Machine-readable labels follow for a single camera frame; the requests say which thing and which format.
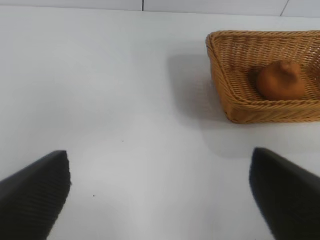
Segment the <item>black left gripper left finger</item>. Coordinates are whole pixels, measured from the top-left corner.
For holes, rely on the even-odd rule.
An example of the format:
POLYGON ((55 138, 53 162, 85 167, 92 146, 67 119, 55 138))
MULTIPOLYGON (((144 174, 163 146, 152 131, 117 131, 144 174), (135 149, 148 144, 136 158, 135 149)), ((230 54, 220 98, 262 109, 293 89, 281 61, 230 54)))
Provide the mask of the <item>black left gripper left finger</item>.
POLYGON ((45 240, 71 189, 67 151, 56 150, 0 182, 0 238, 45 240))

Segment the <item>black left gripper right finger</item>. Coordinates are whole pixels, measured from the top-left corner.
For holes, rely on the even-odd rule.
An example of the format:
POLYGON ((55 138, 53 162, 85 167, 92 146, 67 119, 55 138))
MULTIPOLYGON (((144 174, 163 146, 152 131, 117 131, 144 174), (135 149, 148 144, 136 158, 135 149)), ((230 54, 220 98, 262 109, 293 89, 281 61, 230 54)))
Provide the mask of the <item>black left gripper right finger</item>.
POLYGON ((320 238, 320 178, 262 147, 251 157, 249 184, 276 240, 320 238))

